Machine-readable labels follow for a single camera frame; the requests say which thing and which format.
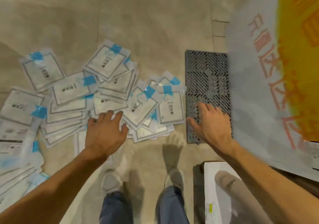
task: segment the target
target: sneaker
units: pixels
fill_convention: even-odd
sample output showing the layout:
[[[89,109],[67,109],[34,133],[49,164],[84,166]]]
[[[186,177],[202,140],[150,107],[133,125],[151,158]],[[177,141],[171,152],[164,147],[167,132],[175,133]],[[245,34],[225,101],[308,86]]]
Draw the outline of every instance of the sneaker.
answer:
[[[114,170],[106,171],[102,181],[101,192],[106,196],[115,191],[122,191],[123,181],[121,176]]]
[[[184,175],[177,168],[172,169],[165,179],[165,188],[170,186],[178,187],[182,192],[184,189]]]

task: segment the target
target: blue jeans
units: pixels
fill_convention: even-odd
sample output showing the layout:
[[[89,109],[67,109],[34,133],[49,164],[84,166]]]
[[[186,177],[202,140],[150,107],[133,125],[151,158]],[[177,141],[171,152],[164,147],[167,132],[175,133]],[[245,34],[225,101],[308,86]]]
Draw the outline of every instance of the blue jeans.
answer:
[[[159,224],[189,224],[181,190],[175,186],[165,189],[157,209]],[[133,224],[132,207],[120,191],[108,194],[103,201],[100,224]]]

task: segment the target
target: leg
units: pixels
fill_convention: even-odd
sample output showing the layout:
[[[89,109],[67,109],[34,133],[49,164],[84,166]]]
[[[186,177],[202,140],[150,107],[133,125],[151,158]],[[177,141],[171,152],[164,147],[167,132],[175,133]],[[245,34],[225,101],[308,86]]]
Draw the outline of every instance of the leg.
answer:
[[[178,169],[171,170],[158,204],[158,224],[189,224],[184,209],[183,186],[182,173]]]
[[[122,181],[117,173],[106,173],[102,192],[106,194],[100,214],[100,224],[133,224],[132,207],[120,191]]]

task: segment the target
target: floor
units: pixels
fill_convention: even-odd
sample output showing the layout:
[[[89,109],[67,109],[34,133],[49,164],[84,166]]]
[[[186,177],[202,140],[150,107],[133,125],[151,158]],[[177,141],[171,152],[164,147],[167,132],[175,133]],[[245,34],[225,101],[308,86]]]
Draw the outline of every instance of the floor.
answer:
[[[53,48],[67,74],[76,72],[105,38],[131,50],[140,78],[169,70],[184,80],[187,49],[227,52],[230,13],[247,0],[0,0],[0,106],[17,85],[31,89],[18,59]],[[169,137],[133,144],[127,140],[114,168],[127,181],[135,223],[154,223],[167,169],[185,176],[185,205],[194,222],[193,166],[221,160],[208,145],[187,145],[185,125]],[[73,139],[46,149],[44,171],[54,174],[73,157]],[[63,223],[98,223],[101,167],[83,187]]]

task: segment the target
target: gray plastic grate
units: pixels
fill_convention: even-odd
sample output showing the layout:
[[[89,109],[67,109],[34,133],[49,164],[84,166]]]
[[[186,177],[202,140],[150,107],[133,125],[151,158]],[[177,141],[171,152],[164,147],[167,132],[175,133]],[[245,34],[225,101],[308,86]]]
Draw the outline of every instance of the gray plastic grate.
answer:
[[[186,115],[199,123],[198,101],[220,107],[231,116],[226,53],[185,52]],[[187,142],[202,142],[187,125]]]

